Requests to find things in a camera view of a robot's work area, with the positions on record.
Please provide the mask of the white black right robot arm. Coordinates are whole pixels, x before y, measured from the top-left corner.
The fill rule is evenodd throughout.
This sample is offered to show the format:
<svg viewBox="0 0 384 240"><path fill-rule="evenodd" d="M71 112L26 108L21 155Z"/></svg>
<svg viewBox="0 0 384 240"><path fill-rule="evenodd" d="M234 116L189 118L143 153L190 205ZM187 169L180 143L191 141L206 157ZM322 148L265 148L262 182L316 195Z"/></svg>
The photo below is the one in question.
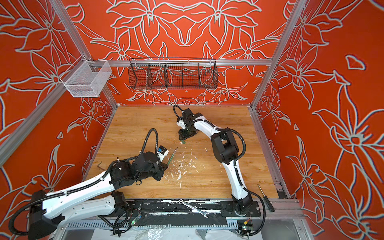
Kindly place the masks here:
<svg viewBox="0 0 384 240"><path fill-rule="evenodd" d="M174 105L173 111L180 127L180 141L185 141L199 132L209 137L214 156L225 168L230 181L234 211L240 216L246 215L253 205L254 194L247 189L239 165L239 159L246 152L244 138L233 129L217 127L201 113L195 114L191 109L183 110L180 106Z"/></svg>

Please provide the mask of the green pen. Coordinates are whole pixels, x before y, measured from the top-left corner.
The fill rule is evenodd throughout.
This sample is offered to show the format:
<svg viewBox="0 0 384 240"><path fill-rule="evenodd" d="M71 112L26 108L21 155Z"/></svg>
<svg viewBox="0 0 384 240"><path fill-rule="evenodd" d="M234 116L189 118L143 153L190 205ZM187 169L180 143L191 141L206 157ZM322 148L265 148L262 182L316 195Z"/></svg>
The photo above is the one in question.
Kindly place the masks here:
<svg viewBox="0 0 384 240"><path fill-rule="evenodd" d="M169 166L171 164L171 162L173 161L177 150L178 150L178 147L176 147L175 150L173 151L171 157L169 158L169 161L167 162L167 166Z"/></svg>

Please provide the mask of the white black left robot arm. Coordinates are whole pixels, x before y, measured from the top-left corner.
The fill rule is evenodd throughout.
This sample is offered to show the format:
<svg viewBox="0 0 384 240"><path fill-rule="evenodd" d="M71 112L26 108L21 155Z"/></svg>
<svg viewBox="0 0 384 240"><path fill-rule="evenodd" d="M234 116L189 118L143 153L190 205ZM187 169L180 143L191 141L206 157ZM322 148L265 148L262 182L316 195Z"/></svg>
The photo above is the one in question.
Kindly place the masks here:
<svg viewBox="0 0 384 240"><path fill-rule="evenodd" d="M164 146L160 146L158 140L158 131L151 128L139 155L115 160L104 172L93 179L61 191L35 192L30 202L11 216L8 223L9 231L16 236L28 236L30 240L40 239L53 233L59 224L67 219L64 213L78 204L123 187L139 185L147 178L160 181L168 168L163 163L163 159L169 151ZM25 210L29 210L29 229L21 231L16 228L15 221Z"/></svg>

